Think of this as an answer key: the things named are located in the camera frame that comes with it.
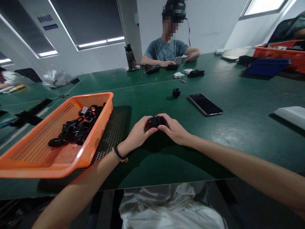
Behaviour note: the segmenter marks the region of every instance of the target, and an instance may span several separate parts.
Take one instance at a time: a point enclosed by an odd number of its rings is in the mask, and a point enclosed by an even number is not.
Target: table surface
[[[230,55],[244,55],[238,49]],[[305,131],[272,113],[280,107],[305,106],[305,82],[280,76],[271,79],[242,74],[246,67],[227,62],[213,53],[203,54],[186,68],[205,69],[205,76],[185,80],[173,78],[173,71],[161,69],[152,75],[140,75],[115,69],[78,76],[81,80],[56,90],[47,90],[41,83],[27,86],[12,94],[0,95],[0,108],[9,111],[0,121],[28,109],[43,98],[52,98],[46,117],[66,99],[79,94],[113,92],[114,110],[92,162],[102,157],[104,143],[112,144],[126,137],[144,115],[167,113],[177,119],[191,134],[227,145],[283,166],[305,171]],[[181,96],[173,99],[174,88]],[[202,93],[224,112],[205,117],[187,99],[189,94]],[[66,99],[58,96],[68,94]],[[0,155],[33,127],[27,125],[19,134],[8,127],[0,132]],[[203,154],[176,145],[164,133],[157,132],[128,156],[104,182],[100,190],[150,185],[194,182],[234,177],[227,169]],[[38,197],[57,194],[85,169],[74,171],[63,179],[0,179],[0,199]]]

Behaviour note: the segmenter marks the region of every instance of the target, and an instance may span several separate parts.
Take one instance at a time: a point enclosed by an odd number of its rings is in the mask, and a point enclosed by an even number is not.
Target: orange crate
[[[285,41],[279,43],[269,44],[270,47],[278,47],[278,46],[285,46],[285,47],[292,47],[297,41],[302,40],[292,40],[292,41]],[[256,58],[281,58],[281,59],[291,59],[292,64],[288,66],[286,69],[291,71],[296,71],[299,73],[305,74],[305,52],[304,51],[294,51],[294,50],[280,50],[280,49],[273,49],[273,48],[265,48],[263,46],[256,46],[255,52],[253,57]]]
[[[66,100],[0,157],[0,177],[62,178],[74,169],[88,167],[113,110],[112,98],[113,93],[107,92]],[[107,103],[82,146],[48,146],[49,140],[58,137],[64,123],[79,117],[83,107],[101,106],[104,102]]]

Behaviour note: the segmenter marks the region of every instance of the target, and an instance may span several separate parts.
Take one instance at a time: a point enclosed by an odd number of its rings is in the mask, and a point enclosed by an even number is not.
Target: person's left hand
[[[189,54],[187,57],[184,58],[184,61],[186,63],[193,62],[193,61],[197,60],[197,58],[199,56],[200,56],[200,52],[192,52],[191,54]]]
[[[134,125],[128,137],[118,145],[118,152],[121,156],[125,157],[130,151],[140,147],[150,135],[158,131],[158,128],[150,128],[144,132],[145,125],[150,118],[152,116],[144,116],[141,118]]]

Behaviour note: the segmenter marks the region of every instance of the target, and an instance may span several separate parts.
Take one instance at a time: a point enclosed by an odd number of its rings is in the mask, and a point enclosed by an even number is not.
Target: bracelet
[[[117,145],[116,145],[115,147],[112,147],[112,152],[114,153],[114,155],[115,155],[121,162],[128,162],[128,158],[127,158],[127,157],[122,157],[122,156],[119,154]]]

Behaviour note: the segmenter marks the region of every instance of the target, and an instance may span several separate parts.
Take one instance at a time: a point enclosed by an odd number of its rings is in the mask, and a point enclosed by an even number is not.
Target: wall sign
[[[45,30],[56,29],[56,28],[58,28],[57,24],[44,26]]]
[[[41,17],[37,17],[37,19],[39,20],[40,23],[53,21],[53,18],[51,17],[50,14],[41,16]]]

